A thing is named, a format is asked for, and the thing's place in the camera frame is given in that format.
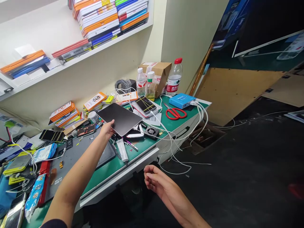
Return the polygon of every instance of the pen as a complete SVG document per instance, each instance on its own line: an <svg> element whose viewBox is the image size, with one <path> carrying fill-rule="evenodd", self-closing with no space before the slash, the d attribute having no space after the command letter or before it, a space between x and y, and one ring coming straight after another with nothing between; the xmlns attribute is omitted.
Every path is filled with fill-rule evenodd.
<svg viewBox="0 0 304 228"><path fill-rule="evenodd" d="M138 152L138 148L134 146L132 143L130 143L128 140L125 140L131 147L133 147L134 150Z"/></svg>

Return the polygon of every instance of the scissors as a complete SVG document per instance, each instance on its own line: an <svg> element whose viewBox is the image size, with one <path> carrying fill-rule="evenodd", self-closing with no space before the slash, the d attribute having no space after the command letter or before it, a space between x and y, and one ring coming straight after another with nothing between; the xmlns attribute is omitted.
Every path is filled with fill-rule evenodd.
<svg viewBox="0 0 304 228"><path fill-rule="evenodd" d="M183 119L183 118L187 117L187 113L184 110L178 109L178 108L171 108L166 103L164 103L164 105L168 108L166 111L166 116L168 117L168 119L178 120L178 119ZM184 115L181 116L177 111L181 111Z"/></svg>

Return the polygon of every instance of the desk surface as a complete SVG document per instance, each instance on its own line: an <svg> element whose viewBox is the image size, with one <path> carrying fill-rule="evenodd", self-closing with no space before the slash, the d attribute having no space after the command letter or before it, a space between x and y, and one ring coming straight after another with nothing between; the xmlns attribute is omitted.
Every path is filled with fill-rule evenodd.
<svg viewBox="0 0 304 228"><path fill-rule="evenodd" d="M162 97L163 102L169 104L169 98L164 96ZM156 99L155 102L157 104L160 104L161 100L160 99ZM186 111L187 113L187 117L184 119L179 119L179 120L169 120L166 117L166 110L167 108L164 106L164 104L162 104L162 116L161 116L161 122L164 124L164 126L166 127L166 129L168 131L173 131L176 128L178 128L179 126L181 126L183 123L185 123L186 121L188 121L189 119L191 119L193 116L195 116L198 111L197 108L194 108L192 111ZM166 132L164 132L161 136L159 136L160 138L163 138L167 135ZM128 153L128 157L129 157L129 162L132 161L133 159L135 159L137 156L139 156L141 153L143 153L145 150L147 150L148 148L150 148L151 146L153 146L157 141L152 140L150 138L145 137L144 140L139 141L138 143L136 143L136 147L138 148L138 152L135 151L134 149L131 151L131 147L128 145L125 145L126 147L126 151ZM101 183L102 181L104 181L105 179L107 179L109 176L111 176L113 173L115 173L117 170L121 169L122 167L125 166L125 163L122 162L117 156L112 159L110 162L106 163L105 165L103 165L102 167L100 167L99 169L97 169L94 173L92 178L90 179L87 187L85 188L84 192L82 195L86 194L88 191L90 191L92 188L96 187L99 183ZM50 207L51 201L47 202L43 207L41 208L37 208L31 218L31 223L28 224L27 221L24 219L22 228L38 228L39 226L41 226L43 219L48 211L48 208Z"/></svg>

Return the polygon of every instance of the small fan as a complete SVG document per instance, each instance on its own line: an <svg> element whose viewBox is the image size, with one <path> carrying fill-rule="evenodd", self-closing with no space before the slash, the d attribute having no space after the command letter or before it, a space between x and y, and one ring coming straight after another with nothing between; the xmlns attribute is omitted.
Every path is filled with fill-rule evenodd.
<svg viewBox="0 0 304 228"><path fill-rule="evenodd" d="M145 133L148 134L147 136L150 137L151 139L157 140L157 138L155 137L157 137L159 130L152 127L148 127Z"/></svg>

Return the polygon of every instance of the wooden board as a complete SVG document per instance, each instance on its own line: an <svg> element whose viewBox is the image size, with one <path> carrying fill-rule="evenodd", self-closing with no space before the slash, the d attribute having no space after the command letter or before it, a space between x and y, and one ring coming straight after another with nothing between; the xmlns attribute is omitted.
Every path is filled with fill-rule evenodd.
<svg viewBox="0 0 304 228"><path fill-rule="evenodd" d="M280 101L296 107L304 106L304 76L288 74L289 78L280 78L270 88L271 92L263 93L263 97Z"/></svg>
<svg viewBox="0 0 304 228"><path fill-rule="evenodd" d="M225 126L270 88L285 72L211 68L196 97L212 102L209 121Z"/></svg>

